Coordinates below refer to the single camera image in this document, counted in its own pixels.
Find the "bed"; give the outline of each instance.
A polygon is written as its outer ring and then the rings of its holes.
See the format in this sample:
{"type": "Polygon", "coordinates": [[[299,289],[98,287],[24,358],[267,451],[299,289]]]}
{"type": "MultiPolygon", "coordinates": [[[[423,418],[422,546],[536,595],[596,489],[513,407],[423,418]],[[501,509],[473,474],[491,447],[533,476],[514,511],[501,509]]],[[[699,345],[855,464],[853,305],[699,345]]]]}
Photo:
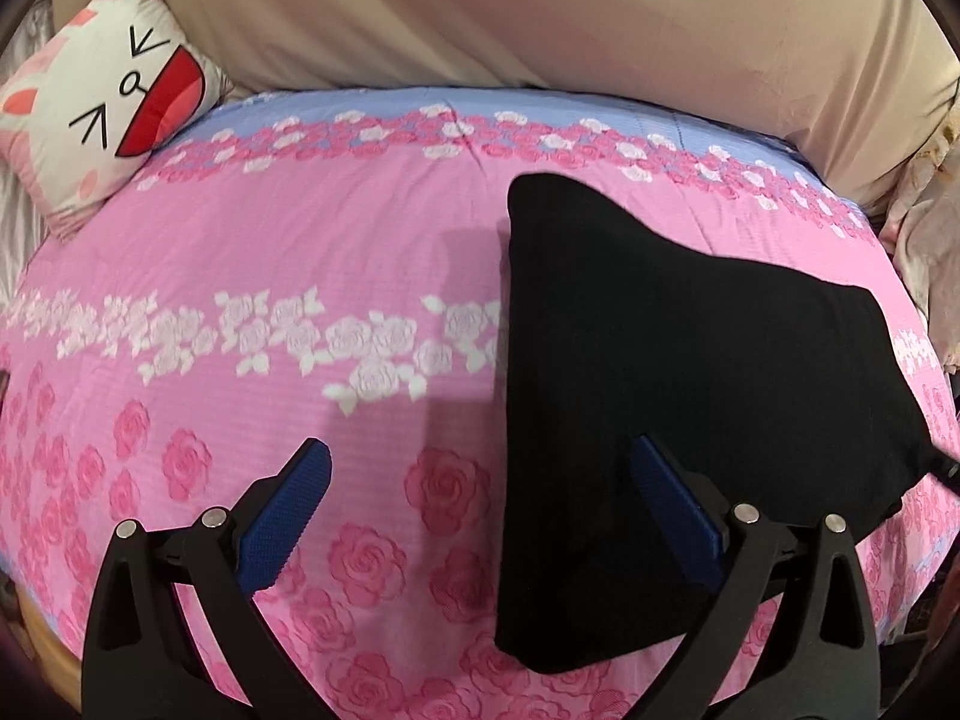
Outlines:
{"type": "MultiPolygon", "coordinates": [[[[650,685],[676,642],[555,677],[493,647],[506,190],[531,170],[696,250],[870,290],[931,435],[960,454],[941,361],[870,220],[784,141],[594,95],[262,93],[157,151],[73,242],[47,241],[0,316],[0,569],[76,669],[118,519],[185,524],[317,435],[336,483],[256,600],[338,712],[589,720],[650,685]]],[[[958,530],[957,502],[926,479],[859,546],[881,638],[958,530]]]]}

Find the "blue textured pad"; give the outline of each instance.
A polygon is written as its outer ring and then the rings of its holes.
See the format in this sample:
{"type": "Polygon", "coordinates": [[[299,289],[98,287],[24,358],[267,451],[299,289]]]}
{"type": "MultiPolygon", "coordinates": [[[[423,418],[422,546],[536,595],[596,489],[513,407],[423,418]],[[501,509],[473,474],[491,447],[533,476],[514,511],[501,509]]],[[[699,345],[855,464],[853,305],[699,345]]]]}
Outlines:
{"type": "Polygon", "coordinates": [[[630,474],[686,579],[717,592],[725,579],[723,538],[646,436],[634,442],[630,474]]]}
{"type": "Polygon", "coordinates": [[[277,581],[291,552],[330,486],[330,450],[316,442],[244,534],[239,547],[237,584],[247,595],[277,581]]]}

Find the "silver screw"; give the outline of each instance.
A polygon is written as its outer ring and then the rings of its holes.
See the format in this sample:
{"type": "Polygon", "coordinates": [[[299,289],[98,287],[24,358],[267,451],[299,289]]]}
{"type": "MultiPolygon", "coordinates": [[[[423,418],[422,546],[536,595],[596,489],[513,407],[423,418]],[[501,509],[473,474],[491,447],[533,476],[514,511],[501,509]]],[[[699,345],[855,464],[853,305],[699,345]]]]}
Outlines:
{"type": "Polygon", "coordinates": [[[744,525],[752,525],[760,521],[760,511],[757,507],[751,506],[749,503],[737,504],[733,509],[733,516],[744,525]]]}
{"type": "Polygon", "coordinates": [[[227,521],[227,513],[220,508],[207,509],[200,518],[200,522],[208,528],[219,528],[227,521]]]}
{"type": "Polygon", "coordinates": [[[840,517],[839,514],[828,514],[827,518],[824,519],[824,524],[827,525],[829,530],[832,530],[834,533],[843,533],[847,529],[847,521],[840,517]]]}
{"type": "Polygon", "coordinates": [[[134,533],[136,533],[136,522],[133,519],[125,519],[117,525],[117,536],[119,538],[130,538],[134,533]]]}

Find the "red open mouth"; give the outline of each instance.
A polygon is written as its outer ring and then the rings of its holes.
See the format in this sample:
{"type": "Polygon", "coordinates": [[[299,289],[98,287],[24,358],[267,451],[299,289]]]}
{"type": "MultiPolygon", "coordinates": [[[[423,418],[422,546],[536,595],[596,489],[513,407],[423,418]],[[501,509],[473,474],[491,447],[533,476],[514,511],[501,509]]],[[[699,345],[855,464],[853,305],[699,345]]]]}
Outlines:
{"type": "Polygon", "coordinates": [[[116,155],[142,156],[170,138],[197,112],[205,87],[197,60],[179,46],[144,95],[116,155]]]}

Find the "black garment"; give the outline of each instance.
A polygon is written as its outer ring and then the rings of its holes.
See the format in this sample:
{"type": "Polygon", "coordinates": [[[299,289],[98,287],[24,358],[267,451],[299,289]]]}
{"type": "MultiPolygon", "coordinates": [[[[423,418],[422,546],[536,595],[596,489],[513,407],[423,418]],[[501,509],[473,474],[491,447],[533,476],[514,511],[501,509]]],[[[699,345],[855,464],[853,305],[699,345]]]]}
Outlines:
{"type": "Polygon", "coordinates": [[[680,574],[628,478],[654,432],[731,503],[864,538],[942,459],[872,295],[665,240],[587,186],[510,189],[496,643],[559,672],[680,635],[680,574]]]}

